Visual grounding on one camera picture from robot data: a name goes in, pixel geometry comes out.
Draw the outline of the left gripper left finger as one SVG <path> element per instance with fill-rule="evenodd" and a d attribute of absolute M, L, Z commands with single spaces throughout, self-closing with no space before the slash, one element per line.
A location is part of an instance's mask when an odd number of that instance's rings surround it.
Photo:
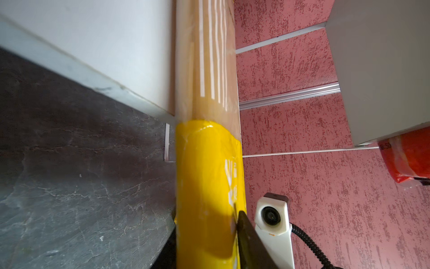
<path fill-rule="evenodd" d="M 172 231 L 151 269 L 176 269 L 176 228 Z"/>

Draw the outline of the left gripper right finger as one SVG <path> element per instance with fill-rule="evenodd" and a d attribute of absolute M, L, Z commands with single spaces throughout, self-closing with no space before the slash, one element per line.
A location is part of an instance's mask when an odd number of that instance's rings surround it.
<path fill-rule="evenodd" d="M 238 215 L 237 237 L 241 269 L 278 268 L 244 211 L 240 211 Z"/>

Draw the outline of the yellow pasta package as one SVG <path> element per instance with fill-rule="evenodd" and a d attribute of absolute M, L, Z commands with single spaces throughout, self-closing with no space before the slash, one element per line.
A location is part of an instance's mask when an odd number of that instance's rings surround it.
<path fill-rule="evenodd" d="M 233 1 L 178 1 L 176 266 L 237 269 L 246 211 Z"/>

